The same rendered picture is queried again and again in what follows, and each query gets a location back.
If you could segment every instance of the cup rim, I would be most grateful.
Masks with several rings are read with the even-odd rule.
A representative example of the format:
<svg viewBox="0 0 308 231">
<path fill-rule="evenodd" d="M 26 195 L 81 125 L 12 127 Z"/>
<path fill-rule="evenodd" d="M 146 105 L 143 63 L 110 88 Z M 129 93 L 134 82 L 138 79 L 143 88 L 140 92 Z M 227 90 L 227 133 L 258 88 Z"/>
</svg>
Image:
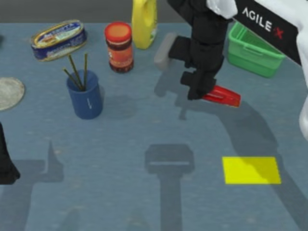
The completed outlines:
<svg viewBox="0 0 308 231">
<path fill-rule="evenodd" d="M 87 71 L 88 71 L 88 72 L 92 72 L 92 73 L 94 74 L 92 77 L 95 78 L 95 80 L 96 80 L 96 82 L 97 82 L 97 85 L 99 85 L 97 75 L 96 75 L 93 71 L 91 71 L 91 70 L 87 70 Z M 85 94 L 85 93 L 88 93 L 89 91 L 93 90 L 93 89 L 96 87 L 96 85 L 94 85 L 92 88 L 87 89 L 87 90 L 85 90 L 85 91 L 77 91 L 77 90 L 73 90 L 73 89 L 68 85 L 68 82 L 71 82 L 71 83 L 72 83 L 72 80 L 71 80 L 69 77 L 66 78 L 66 86 L 67 86 L 67 88 L 68 88 L 70 91 L 72 91 L 73 93 L 76 93 L 76 94 Z"/>
</svg>

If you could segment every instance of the yellow rectangle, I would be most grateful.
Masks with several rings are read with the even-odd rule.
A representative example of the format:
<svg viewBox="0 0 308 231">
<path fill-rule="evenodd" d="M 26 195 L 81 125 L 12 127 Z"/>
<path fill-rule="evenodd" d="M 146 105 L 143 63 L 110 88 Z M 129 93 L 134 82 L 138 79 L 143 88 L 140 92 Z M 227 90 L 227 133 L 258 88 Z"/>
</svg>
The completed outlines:
<svg viewBox="0 0 308 231">
<path fill-rule="evenodd" d="M 281 184 L 275 157 L 223 157 L 226 184 Z"/>
</svg>

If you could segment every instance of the blue and gold can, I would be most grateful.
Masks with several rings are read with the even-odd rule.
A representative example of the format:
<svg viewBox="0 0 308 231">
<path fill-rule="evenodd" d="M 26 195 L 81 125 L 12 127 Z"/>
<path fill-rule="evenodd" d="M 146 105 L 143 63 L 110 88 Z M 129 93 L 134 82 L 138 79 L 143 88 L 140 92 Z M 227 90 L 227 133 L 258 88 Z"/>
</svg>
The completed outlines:
<svg viewBox="0 0 308 231">
<path fill-rule="evenodd" d="M 79 20 L 69 20 L 41 31 L 31 38 L 34 56 L 39 61 L 51 61 L 82 47 L 87 32 Z"/>
</svg>

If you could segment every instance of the red jar lid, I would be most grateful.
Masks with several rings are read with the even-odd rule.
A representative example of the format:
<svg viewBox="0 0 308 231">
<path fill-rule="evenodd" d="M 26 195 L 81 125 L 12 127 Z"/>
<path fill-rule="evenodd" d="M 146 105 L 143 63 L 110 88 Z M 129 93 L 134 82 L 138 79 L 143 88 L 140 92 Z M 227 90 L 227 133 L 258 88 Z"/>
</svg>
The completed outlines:
<svg viewBox="0 0 308 231">
<path fill-rule="evenodd" d="M 131 38 L 131 27 L 123 22 L 111 23 L 105 28 L 105 37 L 110 42 L 125 42 Z"/>
</svg>

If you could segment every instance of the blue cup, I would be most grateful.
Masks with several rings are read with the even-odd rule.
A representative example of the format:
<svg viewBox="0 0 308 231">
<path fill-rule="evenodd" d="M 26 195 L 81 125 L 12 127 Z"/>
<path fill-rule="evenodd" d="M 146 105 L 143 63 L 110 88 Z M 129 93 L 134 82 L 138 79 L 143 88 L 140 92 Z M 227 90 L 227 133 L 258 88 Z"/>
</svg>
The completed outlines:
<svg viewBox="0 0 308 231">
<path fill-rule="evenodd" d="M 81 82 L 83 84 L 84 70 L 79 70 Z M 97 75 L 92 71 L 87 71 L 87 89 L 81 91 L 70 78 L 67 78 L 66 86 L 71 97 L 75 114 L 81 119 L 94 119 L 103 110 L 103 99 Z"/>
</svg>

